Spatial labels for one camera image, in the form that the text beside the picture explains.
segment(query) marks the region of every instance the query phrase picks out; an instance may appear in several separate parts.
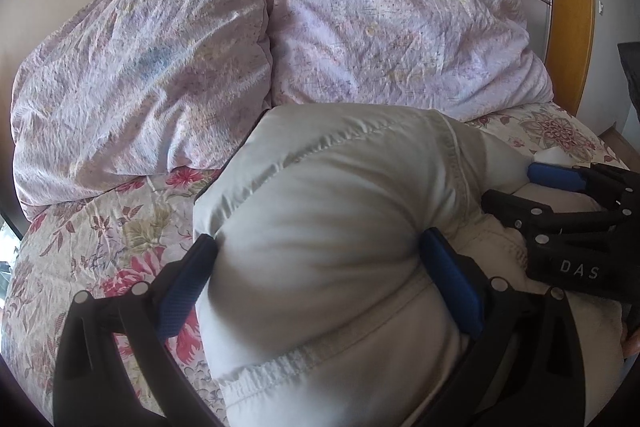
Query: white pillow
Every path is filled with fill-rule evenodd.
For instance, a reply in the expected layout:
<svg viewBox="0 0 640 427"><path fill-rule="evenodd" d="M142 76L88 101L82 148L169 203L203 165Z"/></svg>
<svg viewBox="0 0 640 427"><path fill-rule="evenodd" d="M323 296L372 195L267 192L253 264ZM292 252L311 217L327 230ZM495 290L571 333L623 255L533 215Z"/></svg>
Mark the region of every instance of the white pillow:
<svg viewBox="0 0 640 427"><path fill-rule="evenodd" d="M140 174L219 168L270 89L264 0L95 0L18 70L14 177L33 219Z"/></svg>
<svg viewBox="0 0 640 427"><path fill-rule="evenodd" d="M544 293L525 276L519 232L479 207L488 188L530 187L529 163L436 111L269 111L193 211L194 236L220 247L196 312L231 426L398 427L426 407L466 337L418 259L418 235L438 227L487 275ZM566 208L593 206L571 196ZM590 418L618 383L620 305L570 304Z"/></svg>
<svg viewBox="0 0 640 427"><path fill-rule="evenodd" d="M436 108L549 102L520 0L267 0L273 102Z"/></svg>

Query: seam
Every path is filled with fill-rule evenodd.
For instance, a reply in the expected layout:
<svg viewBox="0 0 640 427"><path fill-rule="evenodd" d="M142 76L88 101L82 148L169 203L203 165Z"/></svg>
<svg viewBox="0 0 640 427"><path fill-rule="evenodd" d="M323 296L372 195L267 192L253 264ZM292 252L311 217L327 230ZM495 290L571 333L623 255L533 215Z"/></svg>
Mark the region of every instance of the seam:
<svg viewBox="0 0 640 427"><path fill-rule="evenodd" d="M351 349L352 347L356 346L356 344L361 343L363 340L365 340L369 335L373 334L375 331L379 330L382 326L386 325L392 318L396 317L396 315L398 315L404 308L406 308L409 304L411 304L411 302L415 301L415 299L418 298L418 296L420 296L423 292L427 291L428 289L430 289L433 286L433 281L427 276L426 272L423 272L422 274L420 273L420 270L422 270L422 265L420 265L417 268L417 274L418 274L418 278L416 280L414 280L413 282L410 282L410 285L408 288L406 288L404 291L409 293L409 295L407 295L405 297L406 300L402 301L401 303L396 304L396 308L393 309L392 313L390 313L385 319L383 319L381 322L375 323L374 325L371 325L366 331L364 331L363 333L360 333L359 335L354 335L354 339L351 339L350 342L345 343L343 346L340 346L338 348L336 348L333 352L331 352L330 354L322 357L320 356L317 360L311 360L309 363L300 363L300 367L295 368L295 370L293 370L290 373L284 374L284 375L278 375L277 377L275 377L275 381L272 381L271 383L268 383L267 385L256 385L256 389L250 393L248 393L245 396L242 397L238 397L238 399L236 399L235 401L232 401L230 403L226 403L226 407L227 409L234 407L236 405L241 404L242 402L257 396L258 394L264 393L265 391L268 391L269 389L274 389L275 387L278 387L290 380L292 380L292 378L298 377L300 374L303 373L309 373L312 370L314 370L316 367L319 367L319 365L322 365L324 362L327 362L328 360L334 359L335 357L341 355L342 353L344 353L345 351L347 351L348 349ZM292 351L289 351L288 353L281 355L280 357L277 357L274 360L270 360L269 362L266 362L264 364L261 364L260 366L257 367L251 367L251 368L245 368L245 371L248 369L249 371L253 370L253 372L256 371L260 371L260 372L264 372L266 371L265 366L267 366L270 363L277 363L279 365L282 365L283 362L289 362L290 359L292 357L298 356L299 359L303 359L305 358L305 355L307 357L309 356L313 356L314 353L304 353L304 351L312 351L314 349L314 344L321 344L321 343L326 343L327 336L331 336L332 334L334 335L339 335L340 330L345 330L346 328L339 328L337 331L334 331L332 333L329 333L328 335L325 335L325 338L320 338L316 341L311 341L310 343L300 346L296 349L293 349ZM224 384L223 382L220 382L220 387L221 388L227 388L228 390L232 391L236 396L239 395L239 392L237 389L235 388L242 388L242 384L238 382L238 380L230 383L230 384Z"/></svg>
<svg viewBox="0 0 640 427"><path fill-rule="evenodd" d="M240 142L240 145L238 145L238 147L236 147L236 149L233 151L233 154L231 156L229 156L229 158L226 160L225 164L219 169L220 173L215 176L211 181L209 181L203 188L201 188L198 193L196 194L196 197L193 198L193 203L195 204L196 201L198 201L198 198L203 195L205 192L207 192L207 190L209 190L209 187L211 185L213 185L213 183L215 181L218 180L218 178L220 178L220 176L222 175L222 172L225 171L226 166L229 165L229 162L234 158L234 156L236 155L236 153L238 153L238 151L240 149L242 149L242 147L244 146L244 144L246 143L246 141L249 139L249 137L251 136L251 133L255 130L256 127L258 127L258 124L262 121L262 117L264 117L265 114L267 114L271 109L265 109L264 111L262 111L260 113L260 116L258 116L258 120L255 121L254 125L251 127L251 129L249 130L249 132L246 134L246 136L244 138L242 138L242 141Z"/></svg>
<svg viewBox="0 0 640 427"><path fill-rule="evenodd" d="M424 115L420 114L412 114L410 115L412 120L423 120L424 119ZM238 210L238 208L240 208L240 206L244 203L246 203L251 196L253 196L258 190L260 190L260 188L262 188L265 184L267 184L270 180L274 179L274 177L276 177L276 175L281 174L281 172L283 172L285 169L287 169L288 167L292 166L292 165L296 165L301 163L303 160L309 158L310 156L316 154L316 153L321 153L324 151L327 151L333 147L339 146L339 145L344 145L347 144L349 142L351 142L352 140L357 140L357 139L364 139L372 134L379 134L380 132L383 132L387 129L392 128L393 126L400 126L403 127L404 124L394 120L394 121L390 121L385 123L384 125L380 126L380 127L373 127L373 128L369 128L369 129L365 129L364 131L358 132L357 134L353 134L352 136L346 136L342 139L340 139L339 137L337 139L335 139L335 141L332 142L324 142L324 143L316 143L314 145L314 147L311 150L306 151L305 153L303 153L300 156L294 156L291 159L288 159L287 156L284 156L284 160L282 162L282 165L277 165L275 166L275 170L273 172L271 172L270 174L268 174L268 176L263 179L262 181L259 182L259 184L256 187L251 187L250 188L250 192L249 194L247 194L241 201L237 201L234 206L232 208L227 207L226 208L226 212L224 212L223 214L223 218L224 220L228 220L231 218L231 216L233 215L233 213ZM326 139L326 136L321 136L320 139ZM218 226L218 228L216 229L215 232L212 232L214 237L216 236L216 234L220 231L220 228L222 227L222 223L220 223L220 225Z"/></svg>
<svg viewBox="0 0 640 427"><path fill-rule="evenodd" d="M478 231L474 235L466 238L466 241L464 243L461 243L460 245L458 245L458 250L464 250L466 247L468 247L470 243L487 236L495 237L496 239L507 242L509 247L513 248L513 253L515 255L515 259L518 265L524 270L527 269L527 264L529 264L529 255L527 252L527 248L523 247L522 245L519 245L516 241L514 241L508 235L504 235L495 230L488 230L488 229L479 227Z"/></svg>
<svg viewBox="0 0 640 427"><path fill-rule="evenodd" d="M466 175L465 175L465 169L462 166L462 155L461 155L461 150L460 150L460 143L458 142L458 135L456 134L455 130L453 129L453 127L451 126L451 124L449 123L449 121L447 120L447 118L444 117L444 115L442 113L438 113L439 117L440 117L440 121L442 123L444 123L446 129L449 131L449 137L450 137L450 152L453 153L453 157L455 159L455 162L452 163L452 167L454 168L454 171L456 172L456 182L460 182L462 179L462 187L460 187L462 190L460 190L461 194L460 196L462 197L462 202L461 204L457 204L456 206L458 208L460 208L460 206L462 206L462 219L460 219L460 221L458 222L458 229L460 228L460 226L463 223L466 223L468 221L468 214L469 214L469 195L470 195L470 188L469 188L469 183L468 180L466 179Z"/></svg>

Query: bed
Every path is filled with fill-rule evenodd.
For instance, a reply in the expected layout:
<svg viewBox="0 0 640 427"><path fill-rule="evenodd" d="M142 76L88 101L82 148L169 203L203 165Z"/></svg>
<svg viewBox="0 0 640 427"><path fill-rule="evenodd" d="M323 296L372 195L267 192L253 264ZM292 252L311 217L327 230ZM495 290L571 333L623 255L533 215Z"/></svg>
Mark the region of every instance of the bed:
<svg viewBox="0 0 640 427"><path fill-rule="evenodd" d="M492 113L469 125L521 152L560 146L576 162L623 166L588 128L553 103ZM119 295L180 259L192 243L193 200L217 174L180 168L136 178L91 200L53 205L33 221L7 301L2 353L41 410L51 411L56 344L72 296L81 289L96 297ZM126 340L120 338L118 347L140 400L158 411ZM194 314L169 348L198 394L224 419Z"/></svg>

